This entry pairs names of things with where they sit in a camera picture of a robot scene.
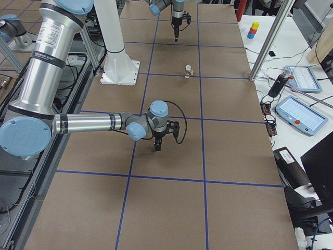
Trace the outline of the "third robot arm grey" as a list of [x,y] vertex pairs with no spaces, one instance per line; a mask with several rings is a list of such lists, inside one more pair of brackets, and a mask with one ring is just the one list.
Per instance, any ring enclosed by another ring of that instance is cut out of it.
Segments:
[[19,48],[26,48],[36,42],[37,36],[29,33],[17,15],[6,14],[1,16],[1,38],[14,43]]

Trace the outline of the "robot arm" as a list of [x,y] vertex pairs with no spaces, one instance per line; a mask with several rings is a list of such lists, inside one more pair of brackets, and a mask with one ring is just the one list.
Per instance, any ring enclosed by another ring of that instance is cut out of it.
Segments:
[[154,101],[141,116],[56,114],[52,109],[74,36],[84,29],[89,11],[97,14],[107,50],[103,84],[133,85],[139,61],[125,52],[115,1],[42,1],[43,22],[32,51],[19,97],[10,102],[1,125],[1,148],[22,158],[36,155],[54,134],[125,130],[138,141],[151,133],[156,140],[168,129],[168,106]]
[[174,29],[174,39],[177,42],[180,32],[180,26],[184,19],[184,0],[155,0],[148,1],[151,13],[159,15],[167,7],[171,6],[171,25]]

